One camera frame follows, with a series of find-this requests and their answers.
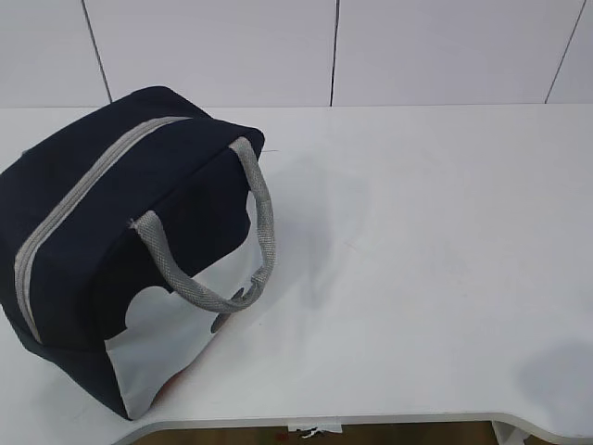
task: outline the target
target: gray handle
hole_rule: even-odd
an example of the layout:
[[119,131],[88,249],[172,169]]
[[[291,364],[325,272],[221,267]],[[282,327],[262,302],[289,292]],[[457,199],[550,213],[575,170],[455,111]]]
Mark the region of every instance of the gray handle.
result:
[[224,299],[186,275],[171,255],[163,224],[154,211],[149,210],[132,225],[150,251],[163,278],[173,290],[198,308],[219,313],[238,312],[251,306],[263,292],[276,259],[274,215],[270,192],[259,169],[258,158],[253,152],[251,143],[244,137],[239,137],[229,145],[229,148],[239,158],[256,200],[258,241],[263,259],[263,264],[251,277],[251,287],[242,297]]

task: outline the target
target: tabletop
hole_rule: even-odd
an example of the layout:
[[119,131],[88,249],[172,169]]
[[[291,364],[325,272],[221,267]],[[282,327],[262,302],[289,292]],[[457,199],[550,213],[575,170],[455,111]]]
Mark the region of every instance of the tabletop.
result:
[[[89,111],[0,109],[0,169]],[[267,136],[264,295],[135,422],[1,315],[0,443],[454,420],[591,441],[593,106],[208,111]]]

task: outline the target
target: white panel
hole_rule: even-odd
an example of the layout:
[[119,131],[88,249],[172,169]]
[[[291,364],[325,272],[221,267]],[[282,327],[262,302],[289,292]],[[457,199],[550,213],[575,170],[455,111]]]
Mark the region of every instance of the white panel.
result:
[[542,103],[582,0],[342,0],[335,105]]
[[3,0],[0,107],[105,105],[80,0]]
[[588,2],[574,32],[550,103],[593,103],[593,5]]
[[200,106],[329,104],[334,0],[90,0],[114,97],[165,84]]

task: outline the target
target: gray zipper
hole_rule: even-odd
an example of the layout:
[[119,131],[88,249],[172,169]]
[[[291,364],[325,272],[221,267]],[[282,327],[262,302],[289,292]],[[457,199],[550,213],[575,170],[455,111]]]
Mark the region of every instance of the gray zipper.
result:
[[101,177],[113,167],[120,158],[125,155],[147,135],[155,130],[190,118],[165,117],[152,119],[132,128],[110,146],[101,157],[93,164],[88,172],[74,185],[61,201],[50,211],[47,217],[29,235],[29,238],[20,247],[15,258],[15,289],[20,312],[27,322],[27,326],[35,339],[41,343],[39,331],[31,310],[31,272],[35,255],[41,245],[56,231],[66,218],[72,213],[76,206],[82,201],[86,194],[101,179]]

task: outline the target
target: wooden floor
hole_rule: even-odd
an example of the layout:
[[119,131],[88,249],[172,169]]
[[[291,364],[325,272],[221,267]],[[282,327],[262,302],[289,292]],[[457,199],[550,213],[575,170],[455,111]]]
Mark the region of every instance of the wooden floor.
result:
[[[488,422],[344,426],[343,434],[303,439],[286,428],[195,429],[160,431],[134,445],[497,445]],[[526,445],[547,442],[529,438]]]

